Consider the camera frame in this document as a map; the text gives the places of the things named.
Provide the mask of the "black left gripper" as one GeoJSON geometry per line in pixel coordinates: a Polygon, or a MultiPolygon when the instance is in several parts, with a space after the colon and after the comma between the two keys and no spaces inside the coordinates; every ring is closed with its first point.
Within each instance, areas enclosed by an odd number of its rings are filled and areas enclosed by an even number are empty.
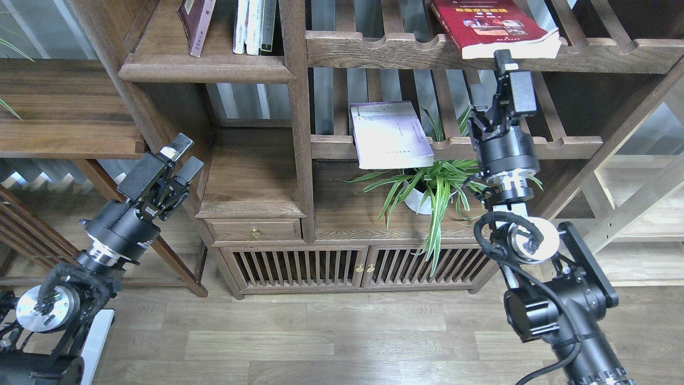
{"type": "Polygon", "coordinates": [[[177,161],[195,142],[183,133],[159,153],[146,153],[118,185],[126,200],[111,200],[90,221],[85,231],[92,239],[81,257],[140,257],[159,236],[154,219],[161,221],[186,199],[193,178],[204,163],[191,156],[173,175],[177,161]]]}

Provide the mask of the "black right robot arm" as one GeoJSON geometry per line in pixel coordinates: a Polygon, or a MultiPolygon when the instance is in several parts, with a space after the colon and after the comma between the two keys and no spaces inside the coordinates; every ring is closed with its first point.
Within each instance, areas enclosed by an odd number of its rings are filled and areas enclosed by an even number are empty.
{"type": "Polygon", "coordinates": [[[494,62],[493,104],[488,111],[474,108],[468,122],[476,178],[487,184],[477,194],[487,212],[474,236],[503,273],[508,324],[524,343],[541,339],[557,356],[557,363],[519,383],[561,368],[569,384],[633,384],[597,324],[618,305],[614,287],[570,222],[554,225],[527,214],[528,180],[540,169],[532,137],[520,126],[537,111],[532,74],[508,50],[496,51],[494,62]]]}

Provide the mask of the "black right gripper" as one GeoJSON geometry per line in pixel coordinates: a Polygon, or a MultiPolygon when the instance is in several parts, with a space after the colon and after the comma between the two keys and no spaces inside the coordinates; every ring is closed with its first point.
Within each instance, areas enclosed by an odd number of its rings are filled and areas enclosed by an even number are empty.
{"type": "Polygon", "coordinates": [[[499,182],[532,178],[540,170],[530,134],[520,121],[537,112],[532,73],[519,70],[510,49],[494,52],[498,90],[491,103],[482,84],[470,84],[471,138],[481,168],[481,179],[499,182]]]}

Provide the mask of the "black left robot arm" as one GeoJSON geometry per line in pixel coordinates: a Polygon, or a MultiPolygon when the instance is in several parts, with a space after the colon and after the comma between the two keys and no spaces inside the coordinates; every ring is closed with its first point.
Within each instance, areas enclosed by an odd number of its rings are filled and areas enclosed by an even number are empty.
{"type": "Polygon", "coordinates": [[[75,265],[60,263],[20,297],[2,292],[2,317],[15,313],[2,328],[2,384],[81,383],[81,351],[96,315],[120,291],[124,265],[139,263],[160,234],[154,219],[168,219],[203,168],[192,156],[174,170],[193,144],[180,133],[161,151],[141,157],[117,187],[126,199],[110,200],[83,221],[92,245],[79,252],[75,265]]]}

